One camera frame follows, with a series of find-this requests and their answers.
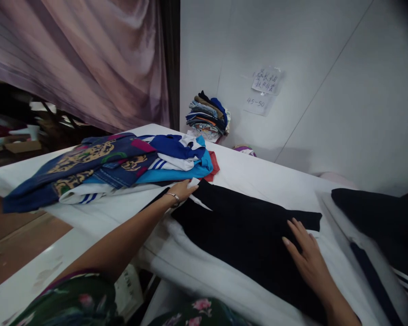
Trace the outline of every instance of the handwritten note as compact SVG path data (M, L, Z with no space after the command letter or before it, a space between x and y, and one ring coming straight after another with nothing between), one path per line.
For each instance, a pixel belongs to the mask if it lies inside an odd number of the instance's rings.
M272 67L263 68L255 72L253 76L252 89L272 95L277 93L280 69Z
M245 99L243 109L251 113L267 116L274 100L274 96L251 90Z

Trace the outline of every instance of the stack of folded clothes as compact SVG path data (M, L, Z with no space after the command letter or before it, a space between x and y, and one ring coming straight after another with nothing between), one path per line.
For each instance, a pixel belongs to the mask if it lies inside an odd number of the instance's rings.
M189 108L191 111L186 116L186 124L193 128L189 134L201 135L212 143L221 136L228 136L231 115L216 97L209 99L201 91L189 104Z
M3 199L3 211L34 211L56 202L89 204L185 179L211 181L218 171L216 155L206 149L203 137L130 132L89 137L16 187Z

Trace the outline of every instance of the black garment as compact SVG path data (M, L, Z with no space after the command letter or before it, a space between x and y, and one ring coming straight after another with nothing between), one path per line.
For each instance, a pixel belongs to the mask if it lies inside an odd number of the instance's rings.
M202 98L204 101L206 101L207 103L213 105L213 106L216 107L216 108L219 108L219 106L216 105L215 102L213 102L212 100L210 100L210 99L207 97L207 95L204 94L204 91L201 91L201 93L198 93L198 96L201 97L201 98Z
M300 250L287 220L294 217L307 229L319 231L320 213L289 211L205 180L194 196L212 211L188 199L171 214L193 243L311 318L326 323L322 304L302 280L282 242L285 236Z
M366 252L362 250L356 243L351 242L350 248L354 253L355 257L358 260L361 269L363 270L367 281L369 282L370 287L372 288L373 293L379 301L382 309L384 310L385 315L387 316L390 324L393 326L403 326L402 321L399 318L398 313L394 309L394 306L390 300L387 291L384 288L384 285L381 283L381 280L373 267L369 257Z
M390 265L408 275L408 199L350 189L334 189L331 196L355 226L376 241Z

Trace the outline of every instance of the dark blue garment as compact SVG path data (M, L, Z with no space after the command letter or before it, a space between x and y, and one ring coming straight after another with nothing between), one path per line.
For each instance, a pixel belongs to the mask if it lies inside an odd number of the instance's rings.
M155 149L132 133L85 138L3 198L3 212L22 213L54 204L91 175L115 188L130 187L156 158Z
M205 147L200 146L196 149L192 149L193 142L184 146L180 143L183 138L180 135L145 135L140 136L139 139L146 139L149 137L154 137L149 144L154 147L159 153L165 154L174 158L188 159L188 158L202 158L205 153Z
M357 258L358 263L361 266L361 269L363 270L364 275L366 276L373 293L378 299L379 304L384 310L385 315L390 321L390 324L392 324L393 326L403 326L402 321L400 320L398 313L394 309L390 297L387 294L384 285L382 285L378 273L373 267L366 252L359 246L357 246L357 244L354 242L350 243L350 248L352 249L355 257Z
M228 118L227 118L227 113L225 112L225 108L222 106L221 102L216 97L212 97L212 102L216 104L216 107L219 109L219 111L222 112L223 114L223 121L225 123L225 127L228 125Z

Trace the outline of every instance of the floral print clothing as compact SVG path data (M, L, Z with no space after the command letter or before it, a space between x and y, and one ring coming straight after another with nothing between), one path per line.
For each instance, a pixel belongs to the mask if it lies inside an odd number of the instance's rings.
M114 284L98 273L79 272L51 284L10 326L123 324Z
M115 286L99 273L80 271L51 284L10 326L116 326ZM203 298L154 319L149 326L252 326L215 298Z
M188 303L154 319L149 326L253 326L242 316L215 298Z

